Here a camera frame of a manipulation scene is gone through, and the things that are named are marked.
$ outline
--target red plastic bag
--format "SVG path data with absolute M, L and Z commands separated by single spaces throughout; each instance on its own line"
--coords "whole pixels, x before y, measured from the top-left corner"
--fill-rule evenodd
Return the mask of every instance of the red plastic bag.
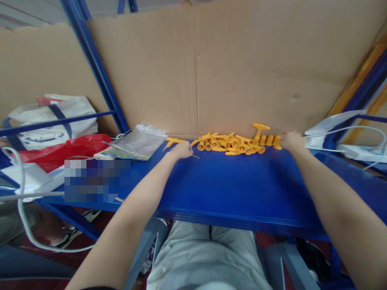
M 19 154 L 23 162 L 37 163 L 45 172 L 49 173 L 64 165 L 65 160 L 71 156 L 93 157 L 95 153 L 109 147 L 102 142 L 109 143 L 111 141 L 112 139 L 107 134 L 90 134 L 42 150 L 20 151 Z

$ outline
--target plastic bag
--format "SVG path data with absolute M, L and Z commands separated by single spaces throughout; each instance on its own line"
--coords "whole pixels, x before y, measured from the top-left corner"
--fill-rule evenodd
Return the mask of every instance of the plastic bag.
M 148 160 L 167 137 L 168 131 L 143 122 L 128 135 L 109 143 L 113 150 L 105 154 L 121 159 Z
M 109 135 L 90 134 L 42 150 L 20 151 L 19 154 L 23 162 L 37 163 L 45 172 L 49 173 L 64 165 L 65 160 L 71 156 L 93 157 L 95 153 L 108 147 L 105 142 L 111 142 Z
M 95 114 L 94 108 L 85 96 L 74 96 L 68 101 L 40 108 L 38 104 L 20 106 L 9 113 L 4 127 L 10 127 L 9 120 L 15 119 L 22 125 L 55 121 L 64 118 Z M 9 143 L 17 151 L 41 150 L 43 148 L 63 144 L 69 139 L 96 134 L 98 132 L 97 118 L 56 125 L 42 129 L 27 131 L 8 138 Z
M 349 118 L 352 118 L 359 114 L 364 115 L 366 113 L 367 113 L 367 110 L 357 110 L 357 111 L 348 111 L 348 112 L 330 116 L 322 120 L 316 126 L 305 131 L 305 135 L 309 136 L 309 135 L 328 133 L 331 129 L 336 127 L 338 124 L 348 120 Z M 325 136 L 326 135 L 308 138 L 306 141 L 306 146 L 312 147 L 312 148 L 322 148 L 324 144 Z

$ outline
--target power strip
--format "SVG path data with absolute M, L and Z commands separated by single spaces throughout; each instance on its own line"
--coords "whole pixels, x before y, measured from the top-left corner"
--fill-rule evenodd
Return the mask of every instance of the power strip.
M 382 163 L 387 163 L 387 154 L 385 153 L 381 158 L 382 153 L 371 152 L 374 147 L 340 144 L 337 146 L 337 149 L 340 150 L 345 155 L 345 157 L 354 160 L 361 160 L 367 162 L 379 161 Z

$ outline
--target person's left hand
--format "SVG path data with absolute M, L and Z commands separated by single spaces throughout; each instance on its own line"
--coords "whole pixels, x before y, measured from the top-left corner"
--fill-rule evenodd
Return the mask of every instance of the person's left hand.
M 186 142 L 181 142 L 176 145 L 176 147 L 170 152 L 171 155 L 175 156 L 178 160 L 182 158 L 188 158 L 192 156 L 194 153 L 192 151 L 192 146 L 191 144 L 186 141 Z

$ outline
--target blue shelf surface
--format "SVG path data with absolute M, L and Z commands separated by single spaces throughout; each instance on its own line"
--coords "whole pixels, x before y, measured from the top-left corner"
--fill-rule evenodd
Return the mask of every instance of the blue shelf surface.
M 120 198 L 126 198 L 168 152 L 162 152 L 164 146 L 147 162 L 132 161 L 129 186 L 119 193 Z M 327 239 L 295 160 L 286 150 L 268 147 L 262 155 L 226 156 L 194 148 L 194 154 L 200 159 L 183 159 L 173 168 L 155 217 Z M 335 156 L 313 154 L 387 221 L 387 182 Z M 43 200 L 108 211 L 120 205 L 116 201 L 65 203 L 62 197 Z

